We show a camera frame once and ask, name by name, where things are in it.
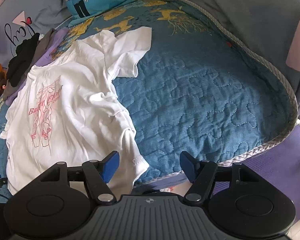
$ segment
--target heart graphic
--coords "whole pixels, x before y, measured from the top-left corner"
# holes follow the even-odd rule
[[[31,18],[30,18],[30,17],[28,17],[28,18],[27,18],[27,20],[26,20],[26,23],[27,23],[27,24],[29,24],[29,25],[32,23],[32,21],[31,21]]]

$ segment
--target white t-shirt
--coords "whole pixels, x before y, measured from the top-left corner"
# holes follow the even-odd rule
[[[137,62],[150,49],[151,31],[141,27],[115,37],[103,30],[75,41],[51,64],[32,67],[0,135],[9,149],[12,194],[56,162],[81,166],[114,150],[120,165],[109,187],[117,197],[131,192],[149,165],[140,155],[136,130],[112,80],[137,77]]]

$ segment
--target folded clothes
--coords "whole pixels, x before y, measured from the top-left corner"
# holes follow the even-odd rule
[[[23,73],[28,69],[38,45],[39,35],[36,33],[17,46],[17,55],[10,60],[7,71],[7,79],[12,87],[18,85]]]
[[[22,75],[18,85],[16,87],[12,87],[11,84],[7,83],[6,89],[3,93],[3,100],[6,100],[6,105],[10,106],[13,100],[17,97],[18,92],[24,87],[26,84],[26,78],[31,70],[33,65],[36,66],[45,66],[52,62],[51,53],[56,49],[56,47],[61,43],[64,36],[68,33],[68,28],[62,28],[59,31],[55,31],[54,29],[50,29],[45,36],[40,40],[35,53],[33,60],[31,61],[30,66]]]

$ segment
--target floor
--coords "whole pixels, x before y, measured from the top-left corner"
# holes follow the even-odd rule
[[[180,185],[170,188],[170,191],[183,196],[188,191],[191,185],[192,184],[189,181],[187,181]],[[292,240],[300,240],[300,220],[291,227],[291,229],[288,232],[288,236]]]

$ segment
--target gray cushion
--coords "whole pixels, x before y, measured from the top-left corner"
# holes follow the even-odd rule
[[[23,11],[25,20],[27,17],[31,18],[30,27],[12,23]],[[0,6],[0,63],[2,66],[8,67],[10,59],[15,56],[16,46],[24,39],[31,38],[34,32],[45,34],[50,28],[56,28],[70,16],[64,0],[5,0]]]

